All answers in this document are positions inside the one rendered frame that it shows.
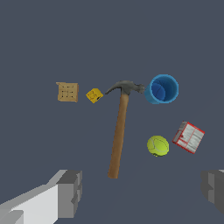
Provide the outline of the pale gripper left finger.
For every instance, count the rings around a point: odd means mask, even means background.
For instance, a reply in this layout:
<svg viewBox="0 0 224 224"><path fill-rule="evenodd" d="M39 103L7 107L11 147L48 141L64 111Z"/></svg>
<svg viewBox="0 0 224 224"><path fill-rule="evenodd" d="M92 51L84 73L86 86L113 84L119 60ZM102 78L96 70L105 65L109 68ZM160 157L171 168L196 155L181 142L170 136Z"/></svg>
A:
<svg viewBox="0 0 224 224"><path fill-rule="evenodd" d="M55 224L73 218L82 195L82 171L59 170L45 185L0 205L0 224Z"/></svg>

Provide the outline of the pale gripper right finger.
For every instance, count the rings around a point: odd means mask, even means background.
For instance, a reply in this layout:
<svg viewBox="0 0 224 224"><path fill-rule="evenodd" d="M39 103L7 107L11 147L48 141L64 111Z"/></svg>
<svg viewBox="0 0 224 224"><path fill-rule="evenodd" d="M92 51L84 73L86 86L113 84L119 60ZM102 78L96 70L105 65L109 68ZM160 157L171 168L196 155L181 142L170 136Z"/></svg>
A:
<svg viewBox="0 0 224 224"><path fill-rule="evenodd" d="M202 171L200 178L203 196L224 214L224 170Z"/></svg>

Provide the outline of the red and white box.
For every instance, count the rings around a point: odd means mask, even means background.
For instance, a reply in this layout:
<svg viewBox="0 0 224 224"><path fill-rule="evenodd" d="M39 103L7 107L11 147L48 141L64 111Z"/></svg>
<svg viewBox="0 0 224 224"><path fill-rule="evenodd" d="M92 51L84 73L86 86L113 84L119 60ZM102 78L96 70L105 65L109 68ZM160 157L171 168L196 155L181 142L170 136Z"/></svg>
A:
<svg viewBox="0 0 224 224"><path fill-rule="evenodd" d="M182 122L172 142L192 154L198 149L205 132L189 122Z"/></svg>

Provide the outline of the yellow green tennis ball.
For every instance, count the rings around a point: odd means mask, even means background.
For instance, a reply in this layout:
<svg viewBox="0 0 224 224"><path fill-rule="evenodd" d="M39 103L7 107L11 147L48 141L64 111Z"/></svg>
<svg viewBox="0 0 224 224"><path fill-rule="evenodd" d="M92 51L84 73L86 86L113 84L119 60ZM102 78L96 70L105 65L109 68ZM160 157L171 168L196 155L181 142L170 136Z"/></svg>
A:
<svg viewBox="0 0 224 224"><path fill-rule="evenodd" d="M162 157L169 152L169 143L162 136L152 136L147 142L147 148L153 156Z"/></svg>

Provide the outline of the tan wooden block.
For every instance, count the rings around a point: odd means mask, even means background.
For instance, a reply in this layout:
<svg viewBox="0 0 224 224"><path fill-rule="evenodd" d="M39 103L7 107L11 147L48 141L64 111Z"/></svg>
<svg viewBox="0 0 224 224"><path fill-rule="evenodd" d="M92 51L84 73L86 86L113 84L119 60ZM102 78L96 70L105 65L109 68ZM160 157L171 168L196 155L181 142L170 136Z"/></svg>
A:
<svg viewBox="0 0 224 224"><path fill-rule="evenodd" d="M58 100L60 102L77 102L79 93L78 83L57 82L59 87Z"/></svg>

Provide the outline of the small yellow box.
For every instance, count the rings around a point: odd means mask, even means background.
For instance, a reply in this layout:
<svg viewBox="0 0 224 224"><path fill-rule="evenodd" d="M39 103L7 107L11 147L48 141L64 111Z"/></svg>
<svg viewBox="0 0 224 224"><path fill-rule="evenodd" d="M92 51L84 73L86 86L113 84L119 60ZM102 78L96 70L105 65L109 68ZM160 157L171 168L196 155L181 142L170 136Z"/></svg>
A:
<svg viewBox="0 0 224 224"><path fill-rule="evenodd" d="M100 98L103 97L102 92L98 88L93 88L90 90L87 94L86 97L92 102L96 103Z"/></svg>

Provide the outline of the blue plastic cup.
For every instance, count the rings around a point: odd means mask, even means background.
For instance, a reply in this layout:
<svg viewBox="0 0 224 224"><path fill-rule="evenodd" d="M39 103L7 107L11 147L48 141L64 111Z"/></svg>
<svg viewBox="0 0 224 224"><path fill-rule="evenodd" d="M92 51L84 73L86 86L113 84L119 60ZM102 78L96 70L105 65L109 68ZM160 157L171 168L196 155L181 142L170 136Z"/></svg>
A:
<svg viewBox="0 0 224 224"><path fill-rule="evenodd" d="M169 74L155 76L144 91L145 99L151 104L173 102L179 94L179 84Z"/></svg>

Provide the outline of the wooden handled claw hammer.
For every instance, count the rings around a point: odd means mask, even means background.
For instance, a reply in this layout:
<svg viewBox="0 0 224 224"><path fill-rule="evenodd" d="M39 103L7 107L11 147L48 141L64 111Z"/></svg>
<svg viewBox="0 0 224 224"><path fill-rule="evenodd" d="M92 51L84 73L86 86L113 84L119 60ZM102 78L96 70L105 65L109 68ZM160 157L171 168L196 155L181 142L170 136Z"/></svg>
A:
<svg viewBox="0 0 224 224"><path fill-rule="evenodd" d="M119 175L120 161L123 149L123 139L124 139L124 130L125 130L125 120L127 107L129 103L129 96L132 91L136 91L139 94L144 92L143 84L135 84L130 80L120 80L116 84L114 84L111 88L109 88L106 92L108 95L115 89L121 89L120 103L118 116L115 126L115 134L113 140L113 147L111 153L111 159L108 169L108 177L110 179L117 179Z"/></svg>

